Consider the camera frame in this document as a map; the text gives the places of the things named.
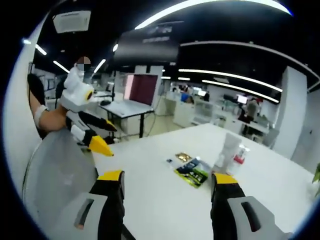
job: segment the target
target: ceiling light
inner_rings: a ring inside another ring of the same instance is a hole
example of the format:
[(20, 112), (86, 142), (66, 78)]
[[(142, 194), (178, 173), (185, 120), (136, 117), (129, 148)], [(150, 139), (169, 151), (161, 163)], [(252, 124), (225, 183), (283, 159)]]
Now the ceiling light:
[[(210, 2), (216, 2), (216, 1), (223, 1), (223, 0), (187, 0), (181, 3), (178, 3), (176, 5), (173, 5), (171, 7), (166, 8), (165, 10), (162, 10), (160, 12), (158, 12), (157, 14), (149, 17), (147, 20), (145, 20), (144, 22), (142, 22), (141, 24), (139, 24), (138, 26), (135, 27), (135, 29), (142, 29), (146, 26), (148, 26), (149, 24), (152, 24), (153, 22), (169, 15), (172, 14), (174, 12), (177, 12), (179, 10), (188, 8), (188, 7), (192, 7), (198, 4), (204, 4), (204, 3), (210, 3)], [(279, 9), (287, 14), (292, 15), (288, 9), (286, 9), (283, 5), (281, 5), (279, 2), (273, 1), (273, 0), (238, 0), (238, 1), (247, 1), (247, 2), (253, 2), (253, 3), (258, 3), (258, 4), (263, 4), (263, 5), (267, 5), (270, 6), (272, 8), (276, 8)]]
[(188, 77), (178, 77), (178, 80), (190, 81)]
[(258, 81), (249, 77), (245, 77), (245, 76), (240, 76), (240, 75), (235, 75), (235, 74), (231, 74), (231, 73), (225, 73), (225, 72), (219, 72), (219, 71), (208, 71), (208, 70), (197, 70), (197, 69), (179, 69), (179, 72), (183, 72), (183, 73), (199, 73), (199, 74), (214, 74), (214, 75), (221, 75), (221, 76), (227, 76), (227, 77), (232, 77), (232, 78), (237, 78), (237, 79), (242, 79), (242, 80), (246, 80), (249, 82), (253, 82), (256, 84), (260, 84), (263, 86), (266, 86), (268, 88), (274, 89), (279, 91), (280, 93), (282, 93), (282, 89), (278, 88), (276, 86), (272, 86), (268, 83), (265, 83), (263, 81)]
[(102, 64), (105, 63), (105, 59), (102, 59), (101, 62), (96, 66), (95, 70), (93, 71), (94, 73), (98, 72), (99, 68), (101, 68)]
[(43, 55), (47, 55), (47, 52), (43, 50), (38, 44), (35, 45), (35, 48)]
[(23, 39), (24, 44), (31, 44), (31, 42), (28, 39)]
[(57, 61), (53, 61), (53, 63), (55, 65), (57, 65), (59, 68), (61, 68), (62, 70), (64, 70), (67, 73), (70, 73), (70, 71), (68, 69), (66, 69), (64, 66), (62, 66), (60, 63), (58, 63)]
[(270, 101), (273, 101), (275, 103), (279, 103), (278, 100), (272, 98), (272, 97), (269, 97), (269, 96), (266, 96), (266, 95), (263, 95), (261, 93), (258, 93), (256, 91), (251, 91), (249, 89), (246, 89), (246, 88), (242, 88), (242, 87), (238, 87), (238, 86), (233, 86), (233, 85), (230, 85), (230, 84), (226, 84), (226, 83), (221, 83), (221, 82), (216, 82), (216, 81), (208, 81), (208, 80), (202, 80), (203, 83), (207, 83), (207, 84), (215, 84), (215, 85), (219, 85), (219, 86), (224, 86), (224, 87), (228, 87), (228, 88), (232, 88), (232, 89), (237, 89), (237, 90), (240, 90), (240, 91), (243, 91), (243, 92), (247, 92), (247, 93), (250, 93), (250, 94), (254, 94), (254, 95), (257, 95), (257, 96), (260, 96), (262, 98), (265, 98), (265, 99), (268, 99)]
[(117, 49), (118, 49), (118, 44), (116, 44), (116, 45), (114, 45), (114, 47), (113, 47), (113, 49), (112, 49), (112, 52), (115, 52), (115, 51), (117, 51)]

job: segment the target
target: monitor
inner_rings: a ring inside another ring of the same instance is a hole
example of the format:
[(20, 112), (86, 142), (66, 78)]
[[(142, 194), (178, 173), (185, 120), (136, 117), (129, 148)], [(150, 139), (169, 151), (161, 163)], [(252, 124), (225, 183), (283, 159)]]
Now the monitor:
[(206, 93), (207, 93), (206, 91), (202, 91), (202, 90), (198, 91), (198, 95), (201, 97), (204, 97)]
[(151, 106), (158, 76), (151, 74), (128, 74), (124, 89), (124, 99)]
[(238, 103), (247, 104), (248, 98), (246, 96), (238, 95), (237, 97)]

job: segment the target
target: office chair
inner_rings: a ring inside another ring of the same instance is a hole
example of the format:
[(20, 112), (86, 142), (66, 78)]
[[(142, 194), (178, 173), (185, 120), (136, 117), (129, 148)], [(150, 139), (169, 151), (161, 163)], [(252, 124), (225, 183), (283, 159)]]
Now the office chair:
[(271, 149), (278, 135), (279, 130), (271, 128), (269, 133), (263, 138), (262, 144)]

